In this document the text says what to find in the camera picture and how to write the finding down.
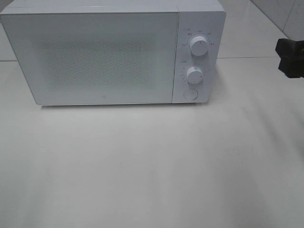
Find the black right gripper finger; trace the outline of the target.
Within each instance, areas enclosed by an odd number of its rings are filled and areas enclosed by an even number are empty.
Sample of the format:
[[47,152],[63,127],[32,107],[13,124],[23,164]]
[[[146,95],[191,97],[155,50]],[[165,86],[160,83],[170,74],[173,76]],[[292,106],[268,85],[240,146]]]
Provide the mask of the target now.
[[288,78],[304,77],[304,61],[280,61],[278,69],[282,71]]
[[275,51],[283,62],[303,61],[304,41],[280,38],[277,41]]

